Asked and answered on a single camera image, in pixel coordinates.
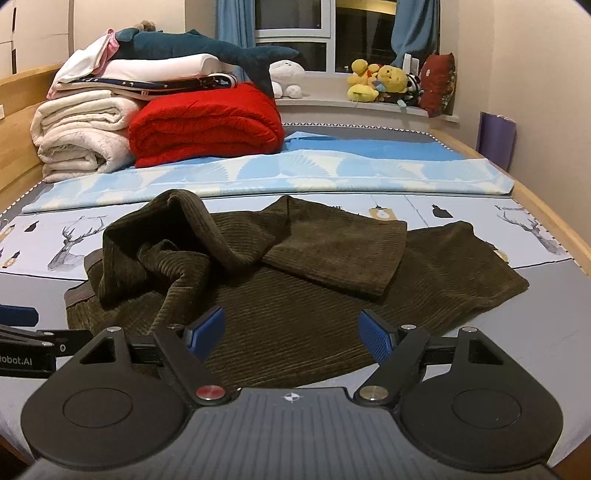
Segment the window pane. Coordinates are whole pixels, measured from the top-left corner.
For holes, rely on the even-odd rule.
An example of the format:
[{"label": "window pane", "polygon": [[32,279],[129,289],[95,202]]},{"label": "window pane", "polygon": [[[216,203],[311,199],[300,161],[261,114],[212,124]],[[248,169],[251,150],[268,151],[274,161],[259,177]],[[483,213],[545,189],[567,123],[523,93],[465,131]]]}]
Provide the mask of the window pane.
[{"label": "window pane", "polygon": [[300,54],[292,59],[304,67],[308,72],[326,71],[326,43],[311,41],[286,41],[259,43],[258,45],[279,45],[281,47],[294,48]]},{"label": "window pane", "polygon": [[321,28],[320,0],[256,0],[255,27]]},{"label": "window pane", "polygon": [[351,72],[351,64],[356,59],[382,65],[392,63],[395,58],[391,45],[395,16],[380,11],[339,7],[339,3],[342,2],[337,0],[335,70]]}]

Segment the folded red quilt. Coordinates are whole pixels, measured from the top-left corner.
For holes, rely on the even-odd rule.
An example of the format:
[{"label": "folded red quilt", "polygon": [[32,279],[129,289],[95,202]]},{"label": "folded red quilt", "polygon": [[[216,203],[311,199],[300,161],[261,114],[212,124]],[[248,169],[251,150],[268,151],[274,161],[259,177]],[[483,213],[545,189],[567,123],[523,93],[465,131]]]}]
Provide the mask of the folded red quilt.
[{"label": "folded red quilt", "polygon": [[193,157],[275,153],[283,139],[275,100],[249,83],[159,98],[129,126],[136,167]]}]

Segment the window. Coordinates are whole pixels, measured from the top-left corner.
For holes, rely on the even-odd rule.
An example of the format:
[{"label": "window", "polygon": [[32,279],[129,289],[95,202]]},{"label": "window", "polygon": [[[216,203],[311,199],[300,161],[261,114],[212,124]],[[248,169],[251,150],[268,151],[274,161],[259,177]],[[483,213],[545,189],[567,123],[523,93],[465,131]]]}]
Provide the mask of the window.
[{"label": "window", "polygon": [[349,72],[355,59],[388,64],[392,0],[256,0],[256,42],[292,47],[310,72]]}]

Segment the white plush toy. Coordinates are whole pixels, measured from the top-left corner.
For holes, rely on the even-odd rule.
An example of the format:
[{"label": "white plush toy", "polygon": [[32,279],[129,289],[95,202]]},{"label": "white plush toy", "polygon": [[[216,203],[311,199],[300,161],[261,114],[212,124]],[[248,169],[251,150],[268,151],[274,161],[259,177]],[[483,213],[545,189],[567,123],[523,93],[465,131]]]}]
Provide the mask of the white plush toy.
[{"label": "white plush toy", "polygon": [[300,82],[305,70],[299,63],[291,60],[280,60],[269,67],[275,98],[301,98]]}]

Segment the blue curtain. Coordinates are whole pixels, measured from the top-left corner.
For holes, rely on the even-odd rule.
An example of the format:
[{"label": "blue curtain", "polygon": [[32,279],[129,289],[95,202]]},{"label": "blue curtain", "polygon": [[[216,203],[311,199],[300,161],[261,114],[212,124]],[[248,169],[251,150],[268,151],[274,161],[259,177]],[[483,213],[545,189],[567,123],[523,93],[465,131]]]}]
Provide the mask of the blue curtain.
[{"label": "blue curtain", "polygon": [[398,0],[392,30],[392,65],[402,68],[404,54],[410,53],[421,65],[439,51],[439,0]]},{"label": "blue curtain", "polygon": [[[254,0],[217,0],[216,37],[242,48],[255,46]],[[239,80],[247,76],[237,67]]]}]

